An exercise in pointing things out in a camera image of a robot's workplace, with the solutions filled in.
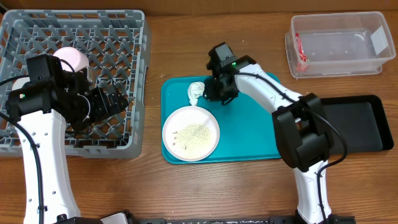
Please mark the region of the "large white plate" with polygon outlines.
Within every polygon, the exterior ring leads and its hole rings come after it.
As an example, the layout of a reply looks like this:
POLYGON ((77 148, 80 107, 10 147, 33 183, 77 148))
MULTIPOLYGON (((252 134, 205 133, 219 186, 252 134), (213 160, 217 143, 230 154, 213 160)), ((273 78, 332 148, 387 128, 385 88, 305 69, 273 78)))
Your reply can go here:
POLYGON ((185 162, 207 158, 220 140, 216 118, 198 106, 184 106, 175 110, 162 128, 163 144, 172 156, 185 162))

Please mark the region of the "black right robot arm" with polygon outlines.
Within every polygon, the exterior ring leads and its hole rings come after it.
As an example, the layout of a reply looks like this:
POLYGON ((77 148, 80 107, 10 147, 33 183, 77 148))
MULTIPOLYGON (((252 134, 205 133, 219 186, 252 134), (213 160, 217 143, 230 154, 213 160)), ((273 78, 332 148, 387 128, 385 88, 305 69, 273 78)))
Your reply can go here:
POLYGON ((271 114, 279 155, 294 171, 298 216, 305 223, 327 223, 325 169, 333 135, 319 97, 284 87, 250 56, 235 56, 225 42, 208 55, 212 76, 205 80, 204 99, 227 105, 243 93, 271 114))

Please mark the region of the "red snack wrapper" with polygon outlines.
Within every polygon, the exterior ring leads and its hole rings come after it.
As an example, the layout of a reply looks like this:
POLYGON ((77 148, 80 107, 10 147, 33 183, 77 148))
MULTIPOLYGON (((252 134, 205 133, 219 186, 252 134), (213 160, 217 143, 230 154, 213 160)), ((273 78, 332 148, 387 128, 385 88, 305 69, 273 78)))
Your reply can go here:
POLYGON ((297 70, 299 72, 304 72, 304 71, 306 71, 306 69, 308 67, 309 59, 304 54, 302 40, 301 40, 300 35, 298 33, 295 34, 295 38, 296 38, 297 47, 298 47, 299 59, 301 60, 301 62, 299 62, 297 64, 297 70))

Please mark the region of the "white tissue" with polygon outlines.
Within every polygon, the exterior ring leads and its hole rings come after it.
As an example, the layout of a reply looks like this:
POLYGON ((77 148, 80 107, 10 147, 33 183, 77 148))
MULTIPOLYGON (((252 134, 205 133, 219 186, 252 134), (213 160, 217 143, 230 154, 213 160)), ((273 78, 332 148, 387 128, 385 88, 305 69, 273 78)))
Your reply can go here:
POLYGON ((199 97, 203 96, 203 92, 205 90, 205 84, 203 82, 193 82, 189 85, 187 94, 189 103, 192 106, 196 106, 198 103, 199 97))

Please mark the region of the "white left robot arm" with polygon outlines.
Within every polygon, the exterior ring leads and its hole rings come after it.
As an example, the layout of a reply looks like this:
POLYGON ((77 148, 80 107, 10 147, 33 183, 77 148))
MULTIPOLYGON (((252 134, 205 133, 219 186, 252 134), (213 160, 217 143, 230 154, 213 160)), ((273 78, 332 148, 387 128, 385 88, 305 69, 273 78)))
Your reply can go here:
POLYGON ((115 86, 92 88, 84 55, 39 55, 27 75, 14 77, 2 115, 16 129, 24 160, 24 223, 134 223, 127 211, 83 218, 74 199, 65 154, 67 124, 77 134, 119 114, 128 100, 115 86))

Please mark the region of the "small pink bowl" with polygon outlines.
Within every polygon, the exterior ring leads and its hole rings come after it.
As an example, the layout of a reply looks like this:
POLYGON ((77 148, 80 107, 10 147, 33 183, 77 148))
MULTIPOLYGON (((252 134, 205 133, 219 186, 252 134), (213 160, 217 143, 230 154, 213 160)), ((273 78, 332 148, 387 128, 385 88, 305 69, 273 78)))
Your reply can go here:
POLYGON ((68 62, 76 72, 89 66, 86 55, 73 47, 62 47, 55 51, 53 56, 68 62))

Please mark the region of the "grey saucer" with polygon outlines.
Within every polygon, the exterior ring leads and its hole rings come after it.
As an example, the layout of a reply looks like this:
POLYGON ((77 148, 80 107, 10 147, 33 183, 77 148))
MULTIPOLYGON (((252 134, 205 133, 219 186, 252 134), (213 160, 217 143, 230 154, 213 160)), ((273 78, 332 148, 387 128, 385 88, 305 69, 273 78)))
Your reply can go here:
POLYGON ((12 91, 22 88, 26 83, 29 83, 29 82, 30 82, 29 77, 17 79, 12 86, 12 91))

